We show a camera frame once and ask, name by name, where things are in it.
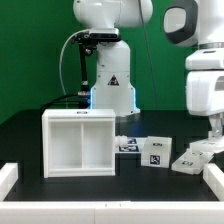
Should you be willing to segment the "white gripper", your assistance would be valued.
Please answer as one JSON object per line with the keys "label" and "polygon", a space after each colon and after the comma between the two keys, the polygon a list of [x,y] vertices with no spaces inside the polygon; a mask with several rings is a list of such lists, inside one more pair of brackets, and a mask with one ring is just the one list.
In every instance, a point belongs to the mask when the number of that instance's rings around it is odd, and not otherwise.
{"label": "white gripper", "polygon": [[224,120],[224,71],[190,72],[186,81],[186,104],[191,115],[211,115],[209,121],[212,136],[221,138]]}

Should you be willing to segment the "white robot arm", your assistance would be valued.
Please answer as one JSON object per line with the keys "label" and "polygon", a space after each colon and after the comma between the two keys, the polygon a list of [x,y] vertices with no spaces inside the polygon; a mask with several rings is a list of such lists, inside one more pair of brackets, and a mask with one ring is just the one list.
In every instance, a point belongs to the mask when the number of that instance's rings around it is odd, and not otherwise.
{"label": "white robot arm", "polygon": [[[81,33],[80,58],[98,53],[96,83],[90,91],[92,109],[112,109],[120,117],[139,112],[130,83],[130,48],[121,27],[147,23],[151,0],[74,0]],[[173,0],[163,17],[167,40],[176,46],[197,46],[185,61],[190,114],[208,116],[214,137],[222,134],[224,117],[224,0]]]}

